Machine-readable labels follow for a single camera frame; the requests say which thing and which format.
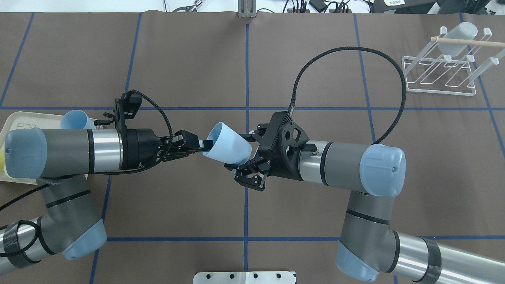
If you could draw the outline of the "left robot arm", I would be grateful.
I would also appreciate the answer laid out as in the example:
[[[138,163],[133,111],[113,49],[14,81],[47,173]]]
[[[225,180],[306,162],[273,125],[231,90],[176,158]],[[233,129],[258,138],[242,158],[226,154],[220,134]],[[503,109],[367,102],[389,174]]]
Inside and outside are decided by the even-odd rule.
[[[5,140],[5,169],[34,179],[46,214],[1,227],[1,274],[55,254],[76,260],[99,250],[108,236],[86,175],[129,174],[157,163],[209,151],[211,140],[179,131],[176,142],[148,128],[16,129]]]

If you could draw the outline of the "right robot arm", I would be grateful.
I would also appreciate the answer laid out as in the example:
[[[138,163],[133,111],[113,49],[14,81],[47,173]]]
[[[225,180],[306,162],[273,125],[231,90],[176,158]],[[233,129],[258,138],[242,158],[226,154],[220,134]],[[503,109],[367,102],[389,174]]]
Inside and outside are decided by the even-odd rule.
[[[363,282],[392,273],[417,284],[504,283],[503,261],[390,228],[406,176],[401,149],[311,140],[286,111],[239,136],[258,143],[252,159],[225,163],[240,185],[261,192],[276,176],[350,191],[336,254],[346,275]]]

